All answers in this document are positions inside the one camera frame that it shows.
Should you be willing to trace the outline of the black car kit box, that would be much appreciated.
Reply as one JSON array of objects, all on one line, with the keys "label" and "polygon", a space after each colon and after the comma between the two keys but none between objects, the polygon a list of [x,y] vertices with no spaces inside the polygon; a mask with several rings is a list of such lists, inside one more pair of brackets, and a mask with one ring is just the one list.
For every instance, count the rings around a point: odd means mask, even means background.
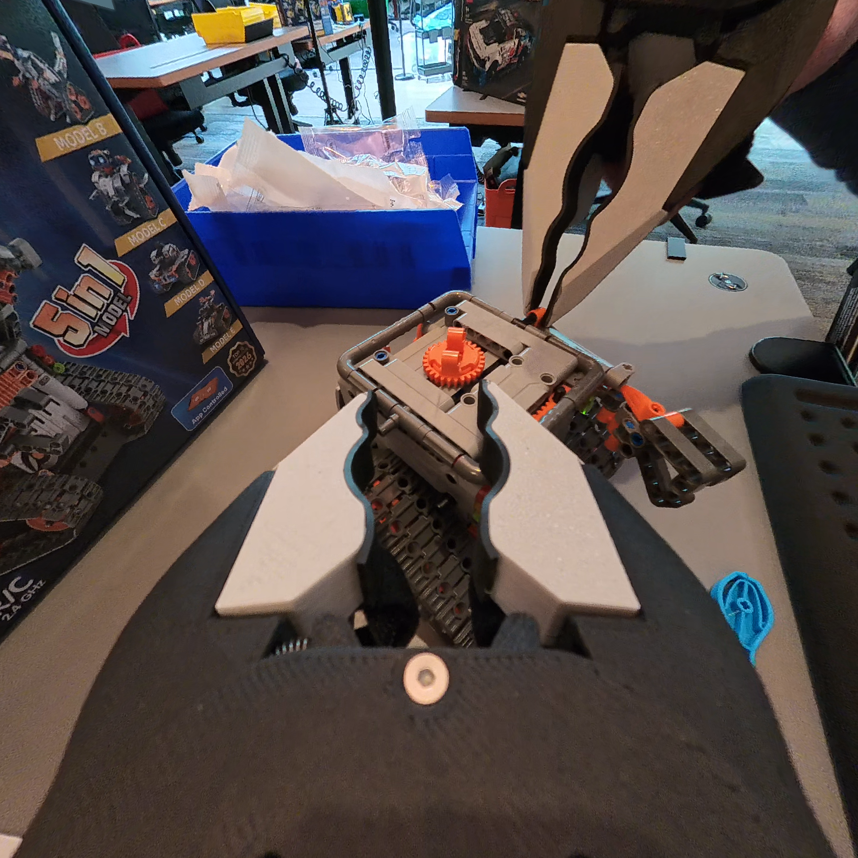
[{"label": "black car kit box", "polygon": [[542,1],[456,1],[454,84],[524,105],[543,7]]}]

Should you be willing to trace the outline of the grey orange tracked toy robot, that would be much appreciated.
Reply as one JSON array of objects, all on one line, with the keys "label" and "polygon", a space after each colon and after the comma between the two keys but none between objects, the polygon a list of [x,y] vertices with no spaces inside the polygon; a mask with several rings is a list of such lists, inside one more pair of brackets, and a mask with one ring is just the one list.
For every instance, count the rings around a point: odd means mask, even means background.
[{"label": "grey orange tracked toy robot", "polygon": [[340,357],[338,407],[371,392],[378,430],[366,497],[421,616],[447,643],[475,645],[469,600],[479,507],[479,382],[497,383],[606,477],[621,456],[596,414],[614,368],[559,334],[449,292]]}]

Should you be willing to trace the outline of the person's right forearm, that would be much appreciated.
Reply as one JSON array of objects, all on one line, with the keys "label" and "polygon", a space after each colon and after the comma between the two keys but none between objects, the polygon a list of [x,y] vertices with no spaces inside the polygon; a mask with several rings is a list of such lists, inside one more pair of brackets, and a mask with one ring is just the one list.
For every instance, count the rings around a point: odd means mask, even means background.
[{"label": "person's right forearm", "polygon": [[812,161],[855,188],[857,182],[857,67],[848,56],[791,94],[771,119],[803,146]]}]

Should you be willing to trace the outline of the yellow plastic bin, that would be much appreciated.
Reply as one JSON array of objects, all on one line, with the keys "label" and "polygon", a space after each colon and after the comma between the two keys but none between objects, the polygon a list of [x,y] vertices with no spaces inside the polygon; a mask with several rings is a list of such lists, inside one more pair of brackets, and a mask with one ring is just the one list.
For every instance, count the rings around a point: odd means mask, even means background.
[{"label": "yellow plastic bin", "polygon": [[197,35],[209,48],[249,44],[270,37],[273,29],[281,25],[275,4],[225,6],[195,13],[191,19]]}]

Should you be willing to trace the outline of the wooden top office desk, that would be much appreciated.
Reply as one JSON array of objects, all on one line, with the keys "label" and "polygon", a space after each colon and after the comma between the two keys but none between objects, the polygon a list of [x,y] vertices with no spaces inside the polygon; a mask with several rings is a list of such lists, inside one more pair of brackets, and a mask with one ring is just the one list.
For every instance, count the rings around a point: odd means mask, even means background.
[{"label": "wooden top office desk", "polygon": [[522,144],[524,107],[485,94],[451,87],[425,108],[429,123],[447,123],[464,127],[473,147],[486,141],[500,146]]},{"label": "wooden top office desk", "polygon": [[180,87],[191,108],[242,89],[258,100],[268,127],[294,134],[280,73],[294,60],[292,44],[309,37],[306,24],[273,30],[247,44],[207,47],[196,34],[113,52],[95,59],[113,89]]}]

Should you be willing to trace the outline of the dark blue robot kit box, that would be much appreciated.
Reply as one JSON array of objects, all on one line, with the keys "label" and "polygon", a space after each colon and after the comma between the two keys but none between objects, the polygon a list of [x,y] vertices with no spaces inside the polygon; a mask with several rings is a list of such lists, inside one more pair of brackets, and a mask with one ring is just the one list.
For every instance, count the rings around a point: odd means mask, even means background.
[{"label": "dark blue robot kit box", "polygon": [[263,349],[58,2],[1,3],[1,634]]}]

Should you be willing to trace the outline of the blue plastic brick separator tool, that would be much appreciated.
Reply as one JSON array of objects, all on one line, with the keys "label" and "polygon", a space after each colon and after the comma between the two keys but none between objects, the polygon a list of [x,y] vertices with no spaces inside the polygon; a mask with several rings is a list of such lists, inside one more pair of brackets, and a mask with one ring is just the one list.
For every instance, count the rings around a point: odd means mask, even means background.
[{"label": "blue plastic brick separator tool", "polygon": [[775,612],[763,587],[744,572],[733,572],[711,588],[711,596],[753,666],[757,651],[775,625]]}]

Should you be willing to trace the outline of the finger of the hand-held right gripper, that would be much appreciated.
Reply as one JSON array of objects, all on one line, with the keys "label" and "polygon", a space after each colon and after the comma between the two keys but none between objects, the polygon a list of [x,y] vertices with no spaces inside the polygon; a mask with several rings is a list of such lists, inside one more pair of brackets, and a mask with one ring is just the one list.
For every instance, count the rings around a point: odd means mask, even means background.
[{"label": "finger of the hand-held right gripper", "polygon": [[[555,270],[559,238],[576,218],[582,186],[600,180],[600,159],[590,141],[614,97],[615,79],[595,42],[564,45],[538,127],[536,92],[527,103],[525,130],[535,130],[522,158],[522,303],[541,312]],[[563,316],[589,295],[624,259],[624,232],[611,207],[588,228],[580,257],[561,276],[544,316]]]},{"label": "finger of the hand-held right gripper", "polygon": [[590,221],[544,320],[579,305],[666,218],[665,205],[745,72],[704,62],[660,86],[632,133],[631,161],[614,198]]}]

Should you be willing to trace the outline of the blue plastic bin with bags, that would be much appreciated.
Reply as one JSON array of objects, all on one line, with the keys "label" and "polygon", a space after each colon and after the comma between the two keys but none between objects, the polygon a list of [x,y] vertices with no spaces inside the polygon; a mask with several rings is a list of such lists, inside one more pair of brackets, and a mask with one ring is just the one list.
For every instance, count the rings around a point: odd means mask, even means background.
[{"label": "blue plastic bin with bags", "polygon": [[433,179],[462,207],[405,211],[220,213],[188,218],[241,306],[413,310],[470,291],[477,174],[465,128],[423,128]]}]

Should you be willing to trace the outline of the black support pole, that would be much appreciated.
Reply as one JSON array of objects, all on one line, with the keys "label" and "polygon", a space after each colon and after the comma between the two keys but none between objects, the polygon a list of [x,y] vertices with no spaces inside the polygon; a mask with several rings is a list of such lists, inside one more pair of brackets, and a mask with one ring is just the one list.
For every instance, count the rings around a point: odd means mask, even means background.
[{"label": "black support pole", "polygon": [[375,61],[381,116],[390,119],[397,113],[392,68],[390,28],[386,1],[367,1],[372,50]]}]

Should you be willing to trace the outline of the orange plastic crate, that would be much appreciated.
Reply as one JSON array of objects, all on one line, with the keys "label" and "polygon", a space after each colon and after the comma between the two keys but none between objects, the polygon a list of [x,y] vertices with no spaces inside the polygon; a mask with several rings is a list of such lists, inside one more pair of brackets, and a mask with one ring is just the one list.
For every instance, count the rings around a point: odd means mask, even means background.
[{"label": "orange plastic crate", "polygon": [[517,191],[517,179],[512,177],[502,181],[498,187],[485,184],[485,226],[489,228],[511,228],[514,202]]}]

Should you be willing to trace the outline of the crumpled clear plastic bags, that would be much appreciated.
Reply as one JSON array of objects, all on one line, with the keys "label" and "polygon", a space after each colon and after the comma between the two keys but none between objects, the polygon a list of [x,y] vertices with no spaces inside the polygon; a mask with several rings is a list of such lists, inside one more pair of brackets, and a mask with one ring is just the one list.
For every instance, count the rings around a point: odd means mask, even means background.
[{"label": "crumpled clear plastic bags", "polygon": [[286,144],[250,119],[217,166],[184,172],[188,211],[259,213],[287,210],[457,210],[453,178],[430,176],[413,115],[359,128],[305,128],[302,148]]}]

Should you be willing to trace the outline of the grey orange toy arm assembly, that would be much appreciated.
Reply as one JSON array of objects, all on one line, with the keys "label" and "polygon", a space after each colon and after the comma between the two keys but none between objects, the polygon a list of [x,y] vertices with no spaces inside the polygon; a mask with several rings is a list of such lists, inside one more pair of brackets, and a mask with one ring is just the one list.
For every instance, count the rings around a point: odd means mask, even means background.
[{"label": "grey orange toy arm assembly", "polygon": [[669,411],[629,384],[602,387],[573,418],[565,444],[606,478],[634,460],[650,502],[664,509],[691,504],[702,488],[745,468],[745,458],[698,412]]}]

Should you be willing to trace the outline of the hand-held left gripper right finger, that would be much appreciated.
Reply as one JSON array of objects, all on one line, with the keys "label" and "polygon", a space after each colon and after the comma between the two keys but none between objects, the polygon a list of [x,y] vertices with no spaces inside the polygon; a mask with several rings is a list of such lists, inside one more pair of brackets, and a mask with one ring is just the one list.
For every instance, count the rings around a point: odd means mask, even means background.
[{"label": "hand-held left gripper right finger", "polygon": [[499,474],[480,527],[495,561],[488,595],[506,614],[526,614],[554,644],[574,614],[634,617],[641,604],[578,457],[485,381],[484,452]]}]

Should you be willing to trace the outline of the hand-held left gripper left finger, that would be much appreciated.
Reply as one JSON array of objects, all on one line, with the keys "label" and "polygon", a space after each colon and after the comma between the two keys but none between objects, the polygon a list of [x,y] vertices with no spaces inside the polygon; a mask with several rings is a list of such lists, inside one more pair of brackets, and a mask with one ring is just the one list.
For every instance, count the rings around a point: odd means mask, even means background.
[{"label": "hand-held left gripper left finger", "polygon": [[370,403],[354,398],[278,464],[215,603],[220,616],[279,614],[311,627],[359,608],[366,501],[347,466],[369,437]]}]

